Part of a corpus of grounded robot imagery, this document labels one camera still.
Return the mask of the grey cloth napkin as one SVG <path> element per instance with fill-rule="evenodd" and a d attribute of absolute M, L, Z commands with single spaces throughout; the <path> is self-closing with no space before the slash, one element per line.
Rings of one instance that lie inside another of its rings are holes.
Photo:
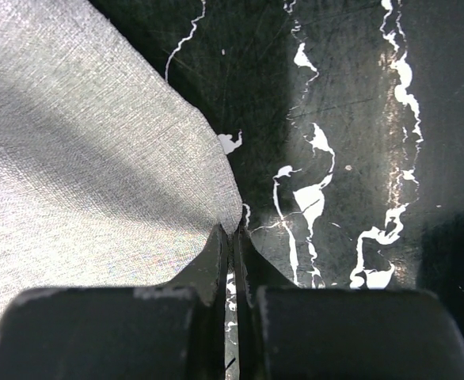
<path fill-rule="evenodd" d="M 0 316 L 173 278 L 242 200 L 216 133 L 87 1 L 0 1 Z"/>

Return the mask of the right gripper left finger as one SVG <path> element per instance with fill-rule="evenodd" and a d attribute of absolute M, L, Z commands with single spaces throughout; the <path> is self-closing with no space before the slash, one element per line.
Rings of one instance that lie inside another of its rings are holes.
<path fill-rule="evenodd" d="M 227 236 L 150 287 L 21 292 L 0 319 L 0 379 L 222 379 Z"/>

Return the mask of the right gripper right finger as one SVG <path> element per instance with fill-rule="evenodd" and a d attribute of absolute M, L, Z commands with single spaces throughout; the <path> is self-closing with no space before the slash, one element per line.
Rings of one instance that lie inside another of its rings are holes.
<path fill-rule="evenodd" d="M 464 379 L 464 339 L 419 291 L 302 289 L 234 235 L 242 379 Z"/>

